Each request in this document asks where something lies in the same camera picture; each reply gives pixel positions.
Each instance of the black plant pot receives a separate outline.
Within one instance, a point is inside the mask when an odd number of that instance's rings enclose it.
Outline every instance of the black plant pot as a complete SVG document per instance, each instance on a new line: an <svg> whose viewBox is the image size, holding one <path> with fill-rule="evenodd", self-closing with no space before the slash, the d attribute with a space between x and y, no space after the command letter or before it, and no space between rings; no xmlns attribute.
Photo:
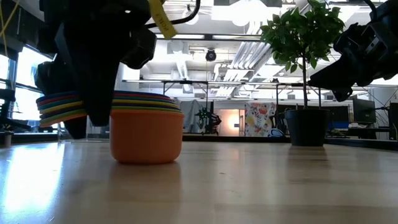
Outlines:
<svg viewBox="0 0 398 224"><path fill-rule="evenodd" d="M328 110L290 110L285 119L293 146L323 146L328 127Z"/></svg>

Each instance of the yellow cable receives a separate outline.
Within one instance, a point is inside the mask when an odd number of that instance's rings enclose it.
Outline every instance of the yellow cable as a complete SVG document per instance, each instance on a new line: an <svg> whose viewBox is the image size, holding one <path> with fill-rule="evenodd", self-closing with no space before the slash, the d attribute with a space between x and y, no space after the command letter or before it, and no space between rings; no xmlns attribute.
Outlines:
<svg viewBox="0 0 398 224"><path fill-rule="evenodd" d="M4 19L2 18L1 3L0 3L0 19L1 19L1 27L4 27ZM8 57L6 36L3 35L2 39L3 39L3 42L4 42L4 51L5 51L5 53L6 53L6 57Z"/></svg>
<svg viewBox="0 0 398 224"><path fill-rule="evenodd" d="M11 11L10 16L8 17L8 20L6 21L6 24L4 25L4 27L2 27L2 30L0 31L0 37L1 37L1 36L3 35L3 33L6 31L8 24L11 22L12 16L14 15L15 11L16 11L17 8L18 8L19 1L20 1L20 0L17 0L17 2L15 3L15 6L14 6L14 8L13 8L12 11Z"/></svg>

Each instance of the computer monitor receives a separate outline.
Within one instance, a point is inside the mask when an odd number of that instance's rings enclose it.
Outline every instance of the computer monitor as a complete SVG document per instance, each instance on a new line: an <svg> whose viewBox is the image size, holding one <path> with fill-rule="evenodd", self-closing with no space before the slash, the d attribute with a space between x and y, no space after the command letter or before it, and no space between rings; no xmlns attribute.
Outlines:
<svg viewBox="0 0 398 224"><path fill-rule="evenodd" d="M376 122L374 101L353 99L354 122L373 124Z"/></svg>

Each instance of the stacked bowl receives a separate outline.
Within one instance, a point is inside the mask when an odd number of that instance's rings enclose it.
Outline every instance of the stacked bowl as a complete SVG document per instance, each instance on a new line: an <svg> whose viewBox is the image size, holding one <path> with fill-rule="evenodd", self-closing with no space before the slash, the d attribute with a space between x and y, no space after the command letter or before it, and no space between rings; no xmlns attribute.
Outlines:
<svg viewBox="0 0 398 224"><path fill-rule="evenodd" d="M87 116L77 92L43 96L36 101L40 125ZM130 164L174 161L182 147L183 114L168 96L115 91L110 117L112 156Z"/></svg>

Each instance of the window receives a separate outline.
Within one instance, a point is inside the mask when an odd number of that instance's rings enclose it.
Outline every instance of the window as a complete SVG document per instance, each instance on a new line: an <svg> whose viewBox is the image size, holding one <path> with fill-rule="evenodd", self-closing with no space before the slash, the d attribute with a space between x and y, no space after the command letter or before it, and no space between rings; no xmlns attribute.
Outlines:
<svg viewBox="0 0 398 224"><path fill-rule="evenodd" d="M0 78L7 79L8 75L8 58L0 55Z"/></svg>
<svg viewBox="0 0 398 224"><path fill-rule="evenodd" d="M40 114L37 109L36 100L41 96L43 96L43 94L17 87L15 91L17 101L14 104L12 118L21 120L39 120Z"/></svg>
<svg viewBox="0 0 398 224"><path fill-rule="evenodd" d="M36 87L34 75L36 73L37 66L43 62L49 61L52 61L52 59L24 47L22 52L19 53L16 82Z"/></svg>

